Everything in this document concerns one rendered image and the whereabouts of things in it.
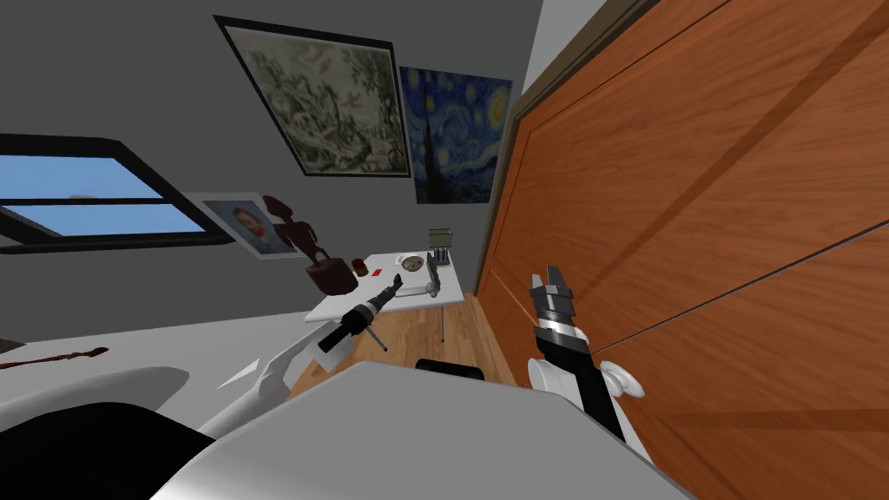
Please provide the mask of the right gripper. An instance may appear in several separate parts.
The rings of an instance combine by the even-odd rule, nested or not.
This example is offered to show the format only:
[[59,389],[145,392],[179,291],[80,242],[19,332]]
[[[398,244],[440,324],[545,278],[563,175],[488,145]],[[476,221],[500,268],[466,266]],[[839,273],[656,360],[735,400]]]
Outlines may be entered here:
[[574,326],[576,316],[573,307],[573,292],[567,287],[557,266],[547,266],[548,285],[540,275],[532,274],[530,297],[540,323],[549,321],[566,326]]

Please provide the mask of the black framed window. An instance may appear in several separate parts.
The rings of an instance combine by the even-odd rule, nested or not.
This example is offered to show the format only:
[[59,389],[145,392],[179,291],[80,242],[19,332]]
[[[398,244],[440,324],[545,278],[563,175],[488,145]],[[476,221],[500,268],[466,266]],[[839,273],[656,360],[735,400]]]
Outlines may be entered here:
[[0,134],[0,254],[233,242],[122,142]]

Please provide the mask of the white round door knob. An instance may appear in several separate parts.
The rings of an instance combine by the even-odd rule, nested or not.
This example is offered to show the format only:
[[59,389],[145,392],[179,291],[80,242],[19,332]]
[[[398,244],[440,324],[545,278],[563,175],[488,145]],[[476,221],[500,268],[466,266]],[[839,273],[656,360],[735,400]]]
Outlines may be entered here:
[[645,391],[642,385],[631,374],[616,363],[603,360],[599,365],[610,396],[619,398],[626,394],[633,398],[643,398]]

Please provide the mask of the white framed portrait picture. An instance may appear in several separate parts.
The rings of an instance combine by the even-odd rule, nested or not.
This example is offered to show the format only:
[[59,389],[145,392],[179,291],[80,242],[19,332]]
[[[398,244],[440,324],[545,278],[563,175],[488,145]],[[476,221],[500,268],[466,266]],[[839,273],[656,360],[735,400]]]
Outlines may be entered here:
[[277,233],[270,214],[256,193],[185,193],[236,242],[259,260],[306,256],[289,247]]

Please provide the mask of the brown wooden door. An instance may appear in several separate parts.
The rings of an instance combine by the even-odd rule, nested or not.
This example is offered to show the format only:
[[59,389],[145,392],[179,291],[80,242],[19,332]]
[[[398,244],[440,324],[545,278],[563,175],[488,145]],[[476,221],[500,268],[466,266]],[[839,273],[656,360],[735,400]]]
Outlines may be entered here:
[[889,500],[889,0],[605,0],[519,99],[477,296],[557,265],[700,500]]

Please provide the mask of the black framed landscape drawing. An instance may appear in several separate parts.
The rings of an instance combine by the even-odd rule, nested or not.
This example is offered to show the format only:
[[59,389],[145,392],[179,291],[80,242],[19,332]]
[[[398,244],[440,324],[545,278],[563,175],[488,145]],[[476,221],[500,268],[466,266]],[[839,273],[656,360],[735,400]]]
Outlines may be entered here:
[[304,175],[411,177],[391,42],[214,20]]

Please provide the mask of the blue starry night painting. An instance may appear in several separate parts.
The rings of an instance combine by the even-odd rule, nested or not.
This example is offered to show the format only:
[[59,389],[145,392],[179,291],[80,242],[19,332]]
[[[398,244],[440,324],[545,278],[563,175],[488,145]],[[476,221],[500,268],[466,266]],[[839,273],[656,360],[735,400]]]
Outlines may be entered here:
[[418,204],[490,200],[513,83],[400,67]]

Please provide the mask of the white table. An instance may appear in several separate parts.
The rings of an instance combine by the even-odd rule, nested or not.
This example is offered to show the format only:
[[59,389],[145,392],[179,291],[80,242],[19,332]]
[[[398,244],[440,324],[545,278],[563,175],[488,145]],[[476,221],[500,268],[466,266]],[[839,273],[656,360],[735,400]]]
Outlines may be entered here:
[[[464,291],[450,261],[447,247],[423,252],[373,254],[346,264],[342,259],[316,259],[307,268],[309,277],[326,297],[305,317],[309,323],[332,320],[339,323],[349,312],[360,310],[361,324],[369,327],[380,313],[436,307],[439,318],[444,307],[464,301]],[[390,286],[397,274],[403,285],[396,296],[376,308],[374,298]]]

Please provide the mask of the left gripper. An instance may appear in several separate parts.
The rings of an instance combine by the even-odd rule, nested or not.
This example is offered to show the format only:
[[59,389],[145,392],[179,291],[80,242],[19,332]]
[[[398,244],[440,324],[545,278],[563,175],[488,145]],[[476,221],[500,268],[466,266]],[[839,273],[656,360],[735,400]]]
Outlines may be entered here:
[[383,291],[380,292],[374,298],[375,307],[376,308],[383,308],[385,306],[385,303],[387,303],[388,301],[390,301],[392,298],[394,298],[396,296],[398,290],[400,289],[400,287],[402,285],[403,285],[403,280],[401,278],[401,275],[398,273],[395,276],[395,278],[393,279],[392,284],[390,286],[384,288]]

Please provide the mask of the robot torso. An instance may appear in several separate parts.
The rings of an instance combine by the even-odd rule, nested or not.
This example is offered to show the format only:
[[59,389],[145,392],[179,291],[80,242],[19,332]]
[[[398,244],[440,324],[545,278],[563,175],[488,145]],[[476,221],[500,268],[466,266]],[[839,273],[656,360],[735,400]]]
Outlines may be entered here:
[[218,439],[152,500],[693,500],[559,395],[362,362]]

